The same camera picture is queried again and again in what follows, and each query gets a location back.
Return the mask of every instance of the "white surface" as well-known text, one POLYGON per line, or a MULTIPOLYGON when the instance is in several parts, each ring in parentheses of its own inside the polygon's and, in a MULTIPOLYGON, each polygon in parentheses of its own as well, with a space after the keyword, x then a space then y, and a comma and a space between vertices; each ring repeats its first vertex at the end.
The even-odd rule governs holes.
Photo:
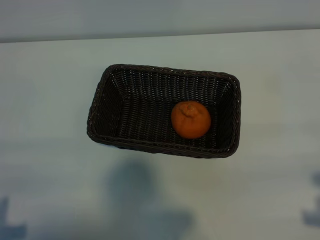
POLYGON ((319 0, 1 0, 0 42, 320 28, 319 0))
POLYGON ((315 210, 320 195, 312 183, 320 172, 319 42, 319 30, 300 30, 0 44, 8 224, 26 223, 28 240, 318 240, 320 228, 305 225, 302 211, 315 210), (89 107, 103 71, 117 63, 235 75, 237 152, 193 159, 91 141, 89 107), (133 159, 133 173, 119 173, 133 159), (132 223, 143 237, 132 236, 132 223))

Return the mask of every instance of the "rectangular basket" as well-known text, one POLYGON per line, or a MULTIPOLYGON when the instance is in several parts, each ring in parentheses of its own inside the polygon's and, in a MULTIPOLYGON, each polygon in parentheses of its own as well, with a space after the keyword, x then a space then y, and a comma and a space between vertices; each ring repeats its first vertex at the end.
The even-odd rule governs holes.
POLYGON ((193 158, 226 158, 238 148, 241 91, 236 77, 223 72, 117 64, 99 82, 87 120, 95 142, 121 149, 193 158), (203 104, 209 131, 184 139, 171 124, 173 107, 203 104))

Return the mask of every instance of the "white table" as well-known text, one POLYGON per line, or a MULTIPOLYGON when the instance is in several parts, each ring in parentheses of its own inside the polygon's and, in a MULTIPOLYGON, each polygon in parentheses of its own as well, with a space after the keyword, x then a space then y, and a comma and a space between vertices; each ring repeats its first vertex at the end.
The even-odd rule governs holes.
POLYGON ((295 30, 0 44, 0 225, 27 240, 319 240, 303 220, 320 196, 319 43, 295 30), (237 152, 91 141, 96 86, 118 63, 235 75, 237 152))

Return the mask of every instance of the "basket rim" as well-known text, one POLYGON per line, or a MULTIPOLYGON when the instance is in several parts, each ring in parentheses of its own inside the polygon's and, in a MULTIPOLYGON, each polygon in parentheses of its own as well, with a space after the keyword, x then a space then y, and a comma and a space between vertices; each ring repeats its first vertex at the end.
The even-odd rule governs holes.
POLYGON ((233 153, 236 152, 239 146, 239 138, 240 138, 240 125, 241 125, 241 90, 240 90, 240 82, 239 80, 228 73, 225 72, 215 72, 215 71, 197 71, 197 70, 186 70, 186 69, 176 69, 170 67, 158 67, 158 66, 148 66, 148 65, 133 65, 133 64, 114 64, 109 66, 103 73, 100 82, 97 85, 94 98, 92 100, 92 104, 89 110, 89 115, 87 119, 87 134, 88 136, 95 142, 101 141, 106 144, 112 144, 112 142, 118 142, 122 144, 124 147, 134 147, 134 145, 140 145, 143 147, 151 147, 155 150, 159 150, 159 153, 165 153, 163 148, 172 148, 181 151, 193 151, 198 152, 199 155, 208 153, 211 154, 211 158, 216 157, 215 155, 219 155, 219 157, 229 157, 233 153), (168 142, 156 142, 156 141, 147 141, 147 140, 137 140, 132 138, 123 138, 117 136, 109 136, 109 135, 101 135, 98 134, 95 129, 95 112, 99 107, 99 100, 101 98, 101 93, 103 93, 105 83, 110 79, 109 76, 112 71, 117 69, 132 69, 139 70, 137 68, 143 67, 144 72, 158 72, 158 73, 166 73, 166 74, 184 74, 186 76, 194 76, 194 75, 202 75, 202 76, 215 76, 217 78, 225 79, 228 81, 231 86, 235 87, 236 96, 232 98, 235 102, 233 103, 233 111, 232 115, 232 138, 230 140, 231 144, 225 148, 204 148, 204 147, 196 147, 179 143, 168 143, 168 142))

